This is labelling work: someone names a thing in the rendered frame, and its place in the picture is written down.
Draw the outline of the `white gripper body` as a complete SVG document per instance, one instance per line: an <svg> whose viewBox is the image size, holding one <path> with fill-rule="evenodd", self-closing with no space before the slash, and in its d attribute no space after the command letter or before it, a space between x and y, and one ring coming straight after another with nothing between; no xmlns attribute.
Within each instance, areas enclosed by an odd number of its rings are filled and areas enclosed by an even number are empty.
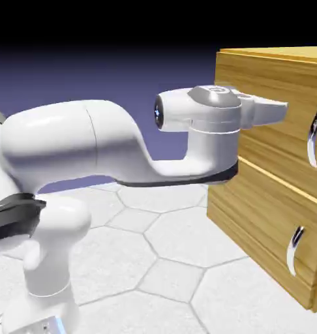
<svg viewBox="0 0 317 334"><path fill-rule="evenodd" d="M288 111L288 103L262 97L254 98L253 126L270 125L284 120Z"/></svg>

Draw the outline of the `light wood cabinet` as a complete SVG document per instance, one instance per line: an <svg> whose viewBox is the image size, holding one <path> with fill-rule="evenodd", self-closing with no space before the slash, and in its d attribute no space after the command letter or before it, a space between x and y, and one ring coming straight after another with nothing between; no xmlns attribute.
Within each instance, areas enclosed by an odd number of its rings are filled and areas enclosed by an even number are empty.
<svg viewBox="0 0 317 334"><path fill-rule="evenodd" d="M241 133L239 173L207 215L304 308L317 312L317 46L223 49L215 81L289 104Z"/></svg>

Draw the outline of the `light wood cabinet door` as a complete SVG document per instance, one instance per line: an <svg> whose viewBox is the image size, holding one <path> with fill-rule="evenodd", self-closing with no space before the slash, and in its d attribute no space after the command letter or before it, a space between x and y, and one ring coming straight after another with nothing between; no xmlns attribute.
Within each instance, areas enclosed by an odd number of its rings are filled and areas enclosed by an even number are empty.
<svg viewBox="0 0 317 334"><path fill-rule="evenodd" d="M317 312L317 198L244 158L231 181L208 188L207 216L304 308ZM298 226L296 276L286 250Z"/></svg>
<svg viewBox="0 0 317 334"><path fill-rule="evenodd" d="M317 168L307 156L309 129L317 112L317 46L221 49L215 82L288 102L283 122L242 133L240 154L317 198Z"/></svg>

